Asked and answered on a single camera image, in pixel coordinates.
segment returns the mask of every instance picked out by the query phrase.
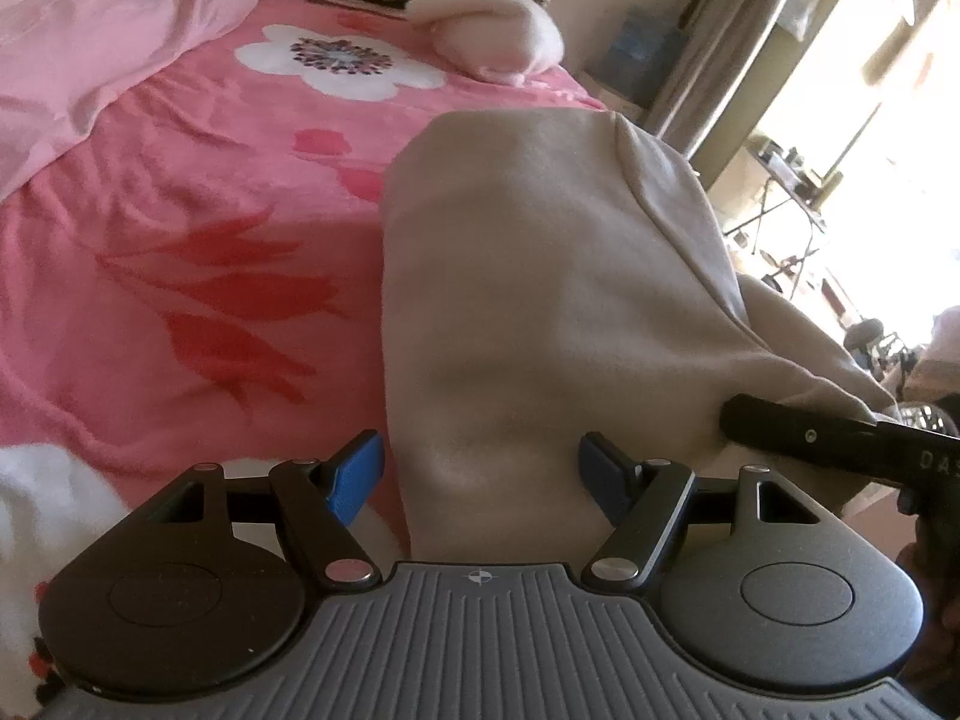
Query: blue container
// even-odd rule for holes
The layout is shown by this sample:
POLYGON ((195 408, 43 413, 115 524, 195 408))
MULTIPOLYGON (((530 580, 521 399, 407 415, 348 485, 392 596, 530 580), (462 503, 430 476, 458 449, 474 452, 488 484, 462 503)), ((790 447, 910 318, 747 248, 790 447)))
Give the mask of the blue container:
POLYGON ((686 45, 686 35, 669 20, 631 8, 620 34, 587 72, 641 108, 650 108, 686 45))

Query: flower center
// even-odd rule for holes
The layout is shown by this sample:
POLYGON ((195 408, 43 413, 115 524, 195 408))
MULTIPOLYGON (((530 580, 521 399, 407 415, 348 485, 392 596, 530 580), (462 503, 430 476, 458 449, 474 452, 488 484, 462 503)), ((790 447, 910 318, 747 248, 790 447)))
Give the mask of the flower center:
POLYGON ((394 60, 384 53, 354 46, 349 40, 301 38, 290 50, 302 65, 348 76, 379 76, 394 66, 394 60))

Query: light pink blanket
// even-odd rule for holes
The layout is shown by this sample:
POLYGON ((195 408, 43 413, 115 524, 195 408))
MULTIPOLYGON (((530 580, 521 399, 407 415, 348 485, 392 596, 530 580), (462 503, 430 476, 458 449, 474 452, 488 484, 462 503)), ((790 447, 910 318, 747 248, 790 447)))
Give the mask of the light pink blanket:
POLYGON ((0 0, 0 200, 256 0, 0 0))
MULTIPOLYGON (((381 170, 440 113, 532 106, 602 107, 561 70, 483 84, 406 23, 261 0, 0 205, 0 509, 26 499, 21 529, 69 512, 9 554, 0 517, 0 580, 18 577, 0 628, 8 601, 20 630, 0 635, 0 707, 34 679, 35 583, 116 517, 114 493, 385 428, 381 170), (83 538, 59 539, 71 517, 83 538)), ((373 507, 402 540, 387 477, 373 507)))

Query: white flower print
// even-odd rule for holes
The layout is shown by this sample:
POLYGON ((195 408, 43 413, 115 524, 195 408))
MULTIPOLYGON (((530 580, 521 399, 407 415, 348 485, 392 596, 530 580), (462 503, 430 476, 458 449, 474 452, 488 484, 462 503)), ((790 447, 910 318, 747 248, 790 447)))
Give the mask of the white flower print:
POLYGON ((365 35, 322 35, 282 23, 266 26, 263 34, 267 42, 239 47, 237 60, 260 73, 300 76, 318 92, 344 100, 390 100, 398 84, 439 89, 446 82, 442 70, 365 35))

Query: hand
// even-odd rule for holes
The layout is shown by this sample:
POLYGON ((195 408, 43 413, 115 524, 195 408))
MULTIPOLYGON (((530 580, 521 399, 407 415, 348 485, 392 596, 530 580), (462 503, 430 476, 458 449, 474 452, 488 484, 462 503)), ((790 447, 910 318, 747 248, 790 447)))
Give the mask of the hand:
POLYGON ((910 544, 896 563, 915 581, 923 596, 923 627, 899 680, 933 712, 946 718, 960 714, 960 586, 930 576, 910 544))

